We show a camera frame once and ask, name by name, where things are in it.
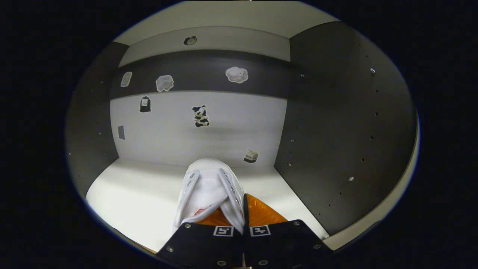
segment cow plush sticker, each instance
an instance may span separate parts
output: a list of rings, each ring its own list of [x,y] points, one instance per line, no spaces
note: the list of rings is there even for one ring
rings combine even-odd
[[[151,112],[151,100],[146,95],[141,98],[140,112]]]
[[[194,121],[196,127],[209,126],[209,116],[206,115],[207,106],[195,106],[193,107]]]
[[[257,161],[257,157],[259,157],[259,154],[257,151],[254,151],[252,149],[247,149],[246,156],[244,157],[244,161],[248,163],[255,163]]]
[[[158,89],[159,92],[161,91],[169,91],[174,86],[174,80],[173,77],[170,75],[166,76],[160,76],[156,80],[156,89]]]
[[[230,82],[242,83],[246,81],[249,76],[247,70],[239,67],[231,67],[226,70],[226,76]]]
[[[123,79],[121,80],[121,87],[127,87],[130,84],[131,76],[133,75],[132,72],[126,72],[123,75]]]

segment white floor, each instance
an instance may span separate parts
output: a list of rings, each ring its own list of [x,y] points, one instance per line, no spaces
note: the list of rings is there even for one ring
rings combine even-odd
[[[159,251],[172,236],[187,167],[118,159],[93,182],[86,200],[126,237]],[[274,167],[232,168],[246,193],[287,220],[301,219],[322,240],[329,237]]]

